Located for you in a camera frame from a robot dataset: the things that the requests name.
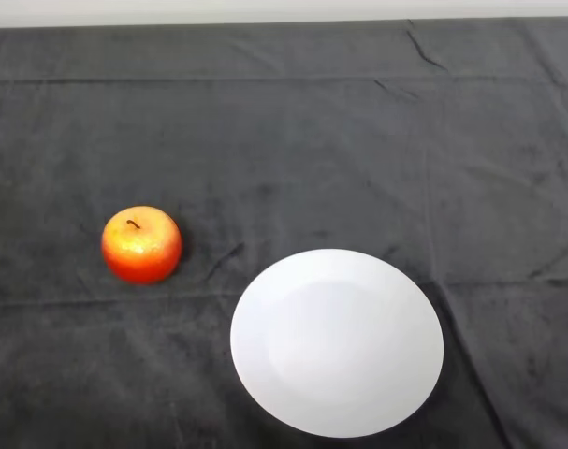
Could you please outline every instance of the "tablecloth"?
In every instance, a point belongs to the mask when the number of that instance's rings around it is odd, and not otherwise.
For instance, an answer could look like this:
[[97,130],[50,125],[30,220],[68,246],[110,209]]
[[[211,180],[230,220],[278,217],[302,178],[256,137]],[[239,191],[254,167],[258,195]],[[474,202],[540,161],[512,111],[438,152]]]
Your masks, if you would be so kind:
[[[178,271],[99,241],[149,204]],[[263,411],[244,287],[292,253],[426,293],[430,399],[366,438]],[[0,30],[0,449],[568,449],[568,19]]]

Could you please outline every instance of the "dark gray cloth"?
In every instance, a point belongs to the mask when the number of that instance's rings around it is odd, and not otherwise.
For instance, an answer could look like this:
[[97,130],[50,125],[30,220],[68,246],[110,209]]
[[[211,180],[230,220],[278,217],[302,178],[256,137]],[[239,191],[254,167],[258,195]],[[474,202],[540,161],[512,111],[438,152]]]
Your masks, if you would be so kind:
[[[124,284],[118,210],[179,223]],[[371,437],[264,412],[229,352],[275,261],[405,271],[446,344]],[[0,449],[568,449],[568,20],[0,30]]]

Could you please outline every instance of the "white wall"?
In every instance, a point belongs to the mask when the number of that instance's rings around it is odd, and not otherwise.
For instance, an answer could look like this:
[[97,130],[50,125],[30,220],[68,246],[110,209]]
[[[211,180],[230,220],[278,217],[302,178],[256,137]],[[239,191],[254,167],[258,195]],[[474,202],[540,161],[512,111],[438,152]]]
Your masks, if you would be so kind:
[[0,0],[0,27],[568,15],[568,0]]

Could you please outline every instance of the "ceramic plate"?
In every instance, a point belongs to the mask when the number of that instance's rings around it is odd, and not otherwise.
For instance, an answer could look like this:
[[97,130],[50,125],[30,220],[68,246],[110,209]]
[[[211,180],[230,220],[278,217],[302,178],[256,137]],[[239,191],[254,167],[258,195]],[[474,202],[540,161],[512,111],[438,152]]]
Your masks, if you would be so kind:
[[406,419],[440,375],[444,340],[423,292],[386,262],[345,250],[287,257],[248,286],[231,352],[267,412],[327,437]]

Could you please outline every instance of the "white plate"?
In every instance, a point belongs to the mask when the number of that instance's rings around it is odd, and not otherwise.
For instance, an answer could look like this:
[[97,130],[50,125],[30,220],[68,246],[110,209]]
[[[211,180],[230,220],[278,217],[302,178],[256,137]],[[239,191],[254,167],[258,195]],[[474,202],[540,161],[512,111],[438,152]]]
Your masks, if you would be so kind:
[[370,435],[430,395],[444,340],[435,311],[401,271],[362,253],[287,257],[248,286],[231,352],[267,412],[327,437]]

